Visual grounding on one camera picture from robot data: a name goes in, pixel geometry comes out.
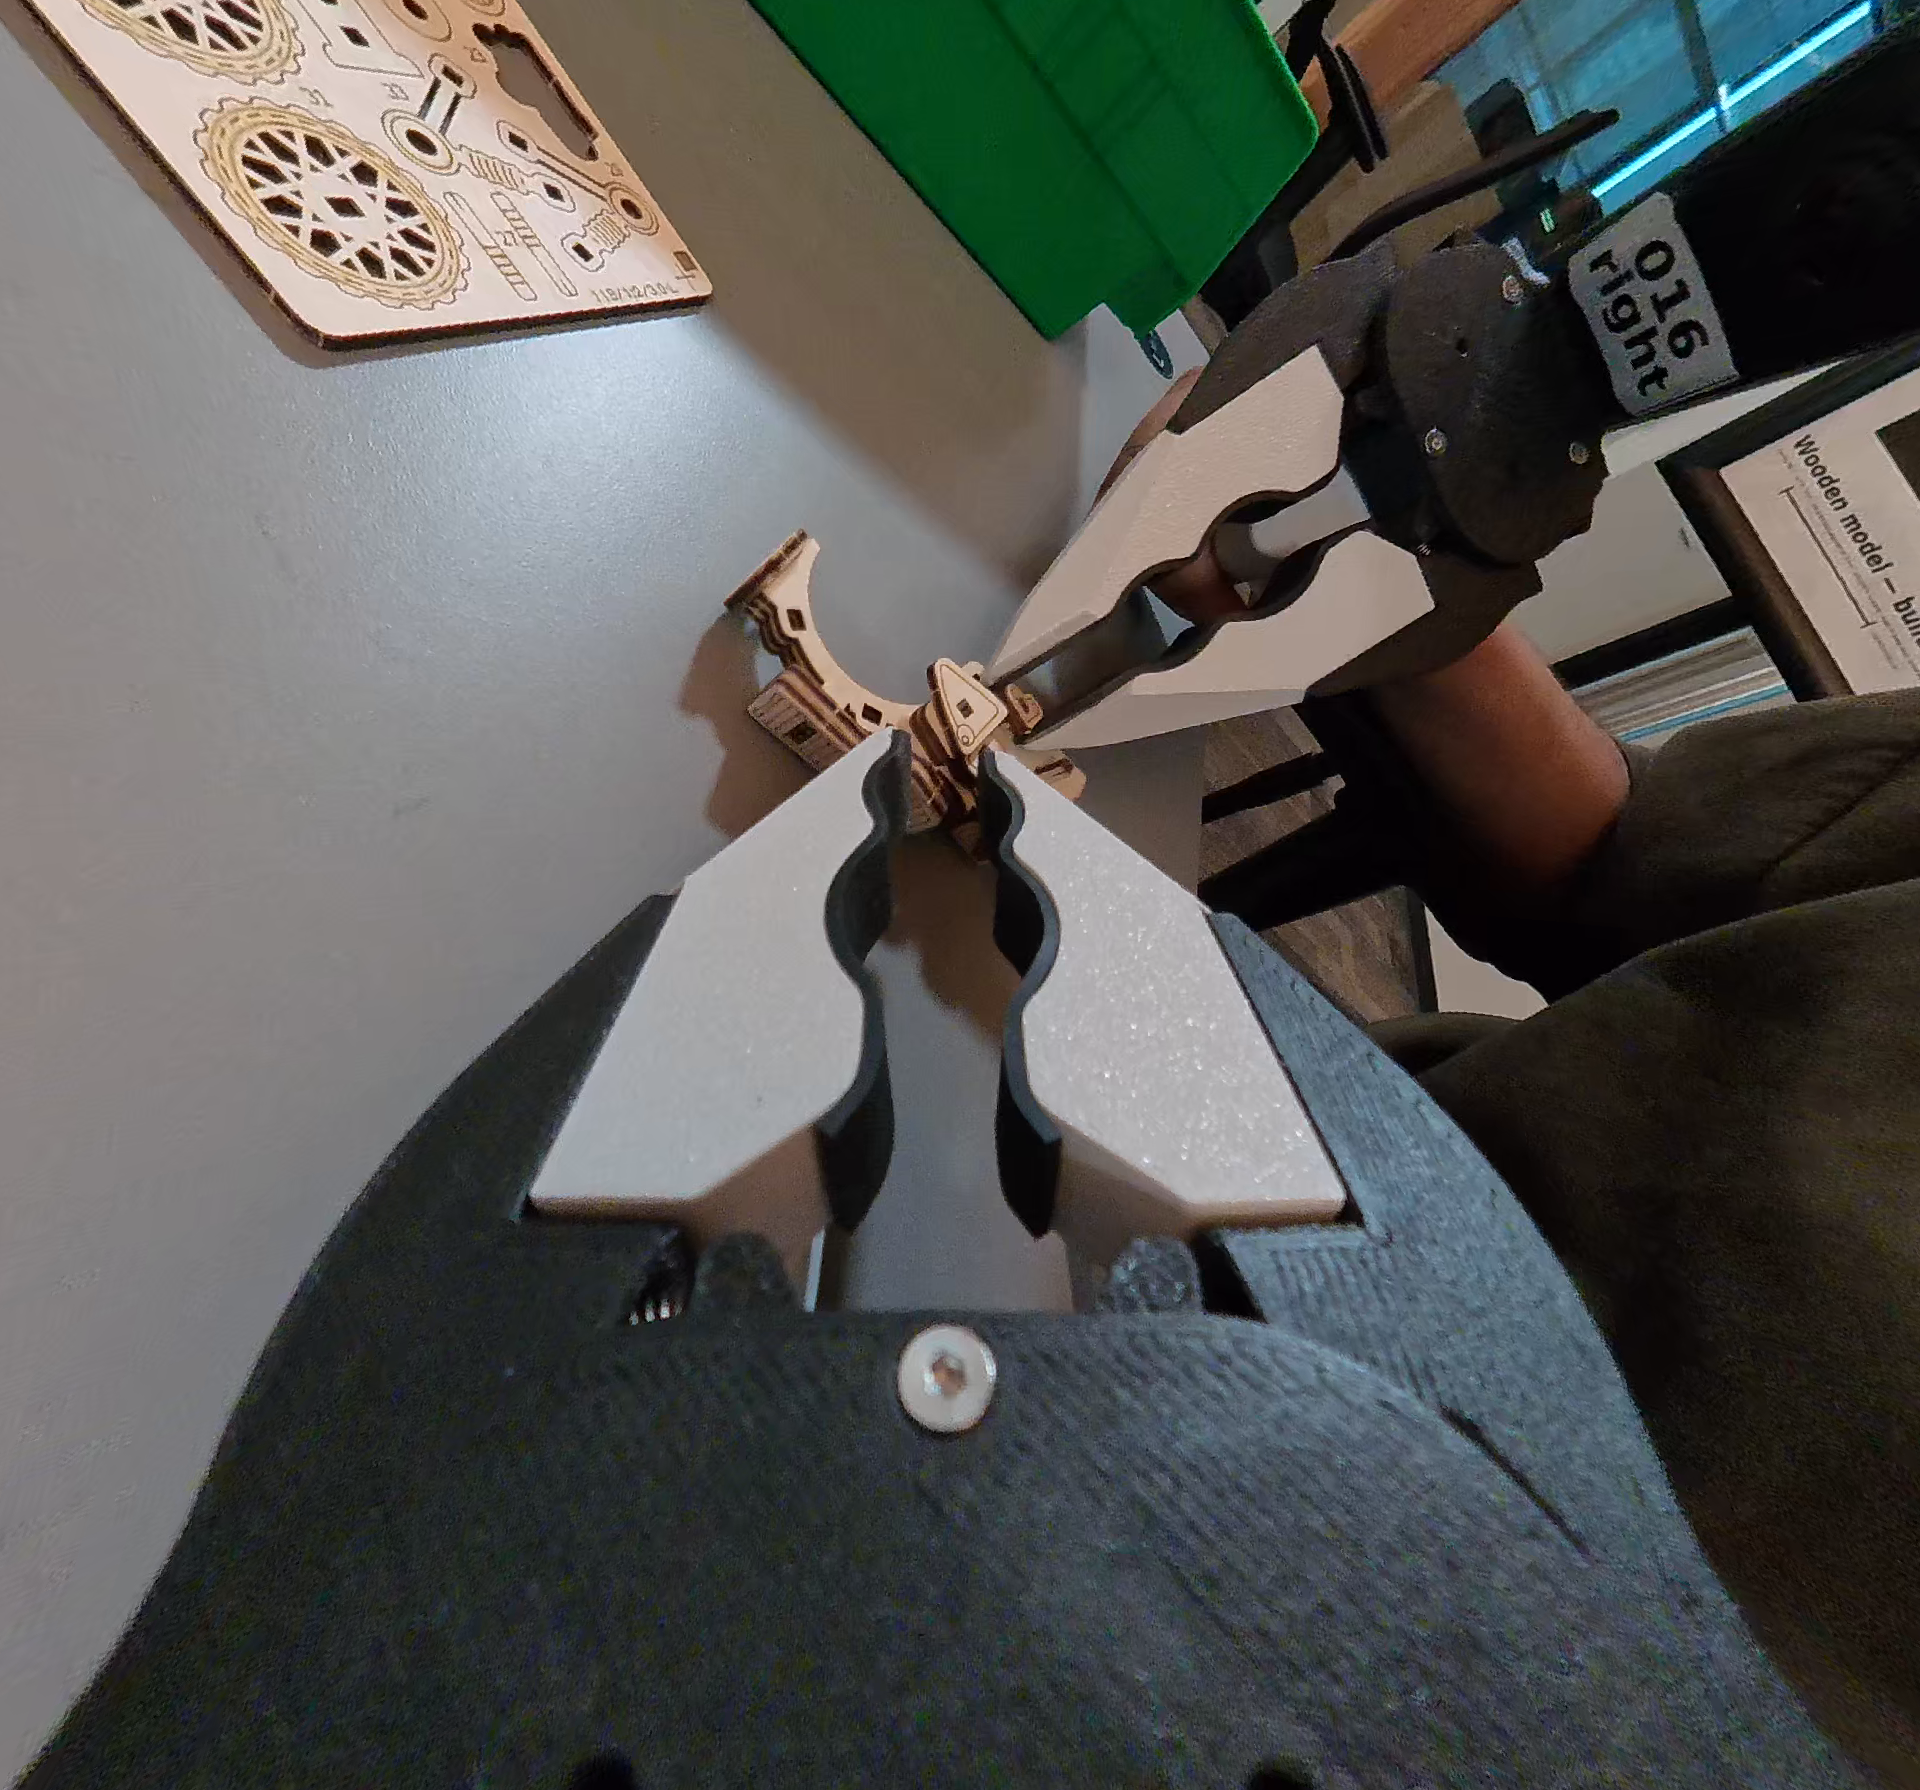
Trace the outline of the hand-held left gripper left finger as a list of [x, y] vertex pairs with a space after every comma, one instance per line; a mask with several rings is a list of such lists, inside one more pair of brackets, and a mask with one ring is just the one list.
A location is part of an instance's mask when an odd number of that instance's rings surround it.
[[532, 1182], [551, 1218], [766, 1239], [795, 1287], [893, 1155], [881, 985], [910, 741], [879, 733], [693, 873]]

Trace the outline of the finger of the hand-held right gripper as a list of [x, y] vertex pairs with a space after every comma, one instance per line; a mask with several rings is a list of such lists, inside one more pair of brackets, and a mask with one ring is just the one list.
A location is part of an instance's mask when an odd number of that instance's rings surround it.
[[1159, 584], [1224, 518], [1096, 507], [1023, 603], [1023, 747], [1115, 747], [1286, 708], [1434, 614], [1427, 558], [1307, 504], [1278, 523], [1306, 523], [1306, 541], [1260, 595], [1169, 628]]
[[1022, 603], [991, 682], [1090, 633], [1141, 582], [1201, 554], [1239, 510], [1278, 519], [1268, 557], [1364, 526], [1367, 507], [1340, 472], [1345, 406], [1326, 355], [1296, 355], [1188, 431], [1158, 434]]

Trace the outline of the olive green shirt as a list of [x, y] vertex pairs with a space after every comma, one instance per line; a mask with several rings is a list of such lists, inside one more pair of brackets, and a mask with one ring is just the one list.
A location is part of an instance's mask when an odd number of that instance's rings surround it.
[[1916, 1785], [1916, 693], [1708, 721], [1624, 773], [1561, 882], [1422, 882], [1546, 1008], [1396, 1049], [1571, 1272], [1772, 1657]]

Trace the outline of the black office chair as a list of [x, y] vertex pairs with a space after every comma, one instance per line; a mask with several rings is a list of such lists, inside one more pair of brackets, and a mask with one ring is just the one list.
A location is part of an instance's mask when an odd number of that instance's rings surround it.
[[1503, 146], [1474, 164], [1445, 173], [1414, 191], [1392, 197], [1364, 219], [1347, 238], [1336, 242], [1324, 263], [1342, 262], [1388, 238], [1408, 220], [1427, 219], [1454, 202], [1488, 191], [1518, 173], [1534, 171], [1563, 157], [1579, 142], [1614, 128], [1621, 119], [1617, 107], [1595, 107], [1571, 115], [1546, 132]]

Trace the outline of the person's right hand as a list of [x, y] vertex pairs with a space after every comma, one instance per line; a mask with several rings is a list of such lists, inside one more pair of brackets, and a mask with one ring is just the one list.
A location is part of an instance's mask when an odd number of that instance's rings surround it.
[[1161, 603], [1197, 627], [1233, 620], [1247, 610], [1235, 577], [1212, 550], [1169, 564], [1154, 577], [1150, 587]]

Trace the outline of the person's right forearm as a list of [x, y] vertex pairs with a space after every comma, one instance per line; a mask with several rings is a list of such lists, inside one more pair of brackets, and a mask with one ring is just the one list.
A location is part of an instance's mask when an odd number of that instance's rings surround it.
[[1452, 942], [1554, 1001], [1582, 982], [1563, 913], [1629, 794], [1624, 748], [1513, 623], [1360, 695], [1410, 773], [1435, 853], [1414, 891]]

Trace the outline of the wooden model assembly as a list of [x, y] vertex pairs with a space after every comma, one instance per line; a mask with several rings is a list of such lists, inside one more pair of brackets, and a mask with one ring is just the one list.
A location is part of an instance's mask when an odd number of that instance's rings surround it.
[[910, 832], [944, 832], [966, 850], [979, 842], [979, 762], [989, 748], [1014, 756], [1061, 795], [1082, 799], [1084, 771], [1067, 752], [1033, 742], [1044, 720], [1039, 700], [1018, 682], [991, 685], [979, 662], [934, 659], [918, 704], [890, 702], [852, 678], [828, 650], [812, 608], [819, 557], [822, 545], [796, 529], [726, 601], [726, 610], [756, 624], [762, 650], [779, 662], [749, 704], [762, 729], [814, 771], [876, 734], [904, 733], [912, 745]]

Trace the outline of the wooden parts sheet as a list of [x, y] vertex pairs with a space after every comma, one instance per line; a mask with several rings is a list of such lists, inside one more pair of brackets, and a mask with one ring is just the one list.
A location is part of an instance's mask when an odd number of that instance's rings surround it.
[[328, 348], [711, 284], [515, 0], [22, 0]]

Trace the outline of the framed marker sign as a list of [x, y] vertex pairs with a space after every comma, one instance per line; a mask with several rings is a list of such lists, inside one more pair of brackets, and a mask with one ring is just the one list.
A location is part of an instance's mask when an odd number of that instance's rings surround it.
[[1916, 691], [1915, 339], [1779, 390], [1656, 468], [1796, 700]]

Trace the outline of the green plastic bin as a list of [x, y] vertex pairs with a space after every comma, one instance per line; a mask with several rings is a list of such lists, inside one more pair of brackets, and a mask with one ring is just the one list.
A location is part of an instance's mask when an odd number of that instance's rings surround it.
[[1321, 122], [1254, 0], [749, 0], [1046, 339], [1147, 331]]

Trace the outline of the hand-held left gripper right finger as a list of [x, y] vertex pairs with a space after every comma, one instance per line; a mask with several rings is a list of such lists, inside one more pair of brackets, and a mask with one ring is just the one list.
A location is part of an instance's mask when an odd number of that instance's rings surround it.
[[1033, 769], [982, 759], [994, 942], [1018, 975], [996, 1164], [1036, 1238], [1335, 1222], [1348, 1192], [1201, 901]]

